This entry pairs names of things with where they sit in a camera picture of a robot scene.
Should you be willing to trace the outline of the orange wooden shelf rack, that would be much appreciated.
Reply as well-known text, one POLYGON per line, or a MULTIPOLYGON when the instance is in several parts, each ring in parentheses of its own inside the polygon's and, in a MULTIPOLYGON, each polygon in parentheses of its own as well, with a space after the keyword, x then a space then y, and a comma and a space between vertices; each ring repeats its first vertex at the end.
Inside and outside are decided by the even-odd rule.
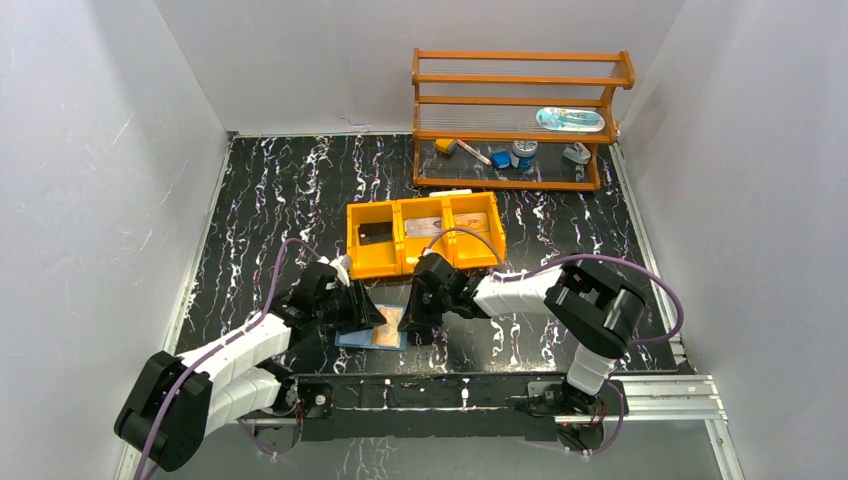
POLYGON ((413 100, 413 183, 417 187, 597 191, 598 150, 614 144, 613 115, 619 90, 634 87, 636 72, 627 51, 616 53, 498 52, 415 49, 413 100), (591 110, 605 120, 595 133, 540 127, 543 107, 591 110), (532 170, 484 165, 459 145, 450 157, 436 139, 460 139, 490 159, 516 140, 539 143, 532 170), (586 165, 563 157, 582 142, 592 153, 586 165))

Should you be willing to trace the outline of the yellow three-compartment bin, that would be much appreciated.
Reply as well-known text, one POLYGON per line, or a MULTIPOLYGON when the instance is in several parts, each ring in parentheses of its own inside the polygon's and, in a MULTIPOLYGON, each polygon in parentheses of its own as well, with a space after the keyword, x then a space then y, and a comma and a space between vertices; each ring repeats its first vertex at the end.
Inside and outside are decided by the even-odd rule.
POLYGON ((354 279, 410 275, 426 250, 461 269, 494 267, 506 259, 506 234, 492 192, 350 203, 346 218, 354 279))

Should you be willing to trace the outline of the orange credit card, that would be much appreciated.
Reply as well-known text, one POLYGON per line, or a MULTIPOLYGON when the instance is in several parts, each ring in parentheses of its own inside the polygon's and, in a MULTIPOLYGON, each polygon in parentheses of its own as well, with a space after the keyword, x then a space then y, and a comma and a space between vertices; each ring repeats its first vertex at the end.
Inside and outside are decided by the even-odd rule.
POLYGON ((455 213, 453 220, 456 227, 478 233, 489 231, 489 217, 486 212, 455 213))
POLYGON ((407 342, 406 333, 399 330, 399 324, 404 314, 404 308, 381 305, 377 309, 386 323, 374 328, 372 344, 378 349, 403 350, 407 342))

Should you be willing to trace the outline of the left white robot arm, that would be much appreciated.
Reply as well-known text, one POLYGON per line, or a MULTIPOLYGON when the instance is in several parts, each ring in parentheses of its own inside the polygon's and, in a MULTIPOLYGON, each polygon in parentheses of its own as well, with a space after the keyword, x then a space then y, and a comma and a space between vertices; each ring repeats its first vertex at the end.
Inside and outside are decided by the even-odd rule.
POLYGON ((202 347, 175 356, 166 351, 144 364, 113 431, 160 469, 187 463, 205 437, 254 411, 275 416, 294 411, 297 387, 272 359, 323 330, 342 333, 386 322, 347 255, 309 263, 288 293, 267 311, 202 347))

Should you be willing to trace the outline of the blue card holder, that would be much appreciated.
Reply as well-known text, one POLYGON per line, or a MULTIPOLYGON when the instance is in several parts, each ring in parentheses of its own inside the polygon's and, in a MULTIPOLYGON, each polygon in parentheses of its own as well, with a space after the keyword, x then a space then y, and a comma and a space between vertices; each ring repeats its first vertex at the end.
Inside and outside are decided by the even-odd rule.
MULTIPOLYGON (((377 304, 377 307, 381 306, 381 305, 403 307, 404 310, 405 310, 404 306, 392 305, 392 304, 377 304)), ((389 349, 378 349, 377 347, 375 347, 372 344, 373 330, 374 330, 374 328, 366 329, 366 330, 360 330, 360 331, 351 332, 351 333, 347 333, 347 334, 337 333, 336 337, 335 337, 334 344, 337 347, 345 347, 345 348, 367 349, 367 350, 389 350, 389 349)), ((406 333, 406 340, 407 340, 406 347, 403 350, 389 350, 389 351, 404 351, 407 348, 407 345, 408 345, 407 333, 406 333)))

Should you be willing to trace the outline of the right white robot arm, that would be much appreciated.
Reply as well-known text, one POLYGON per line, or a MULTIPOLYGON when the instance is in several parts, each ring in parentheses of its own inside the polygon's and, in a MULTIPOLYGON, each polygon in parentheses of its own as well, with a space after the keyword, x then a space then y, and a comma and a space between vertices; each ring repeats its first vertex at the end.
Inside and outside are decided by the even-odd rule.
POLYGON ((518 313, 552 316, 578 342, 563 387, 564 403, 577 414, 587 414, 601 403, 602 386, 627 352, 645 309, 644 295, 608 269, 608 261, 577 255, 527 273, 466 273, 429 253, 415 266, 398 328, 436 328, 448 312, 465 319, 518 313))

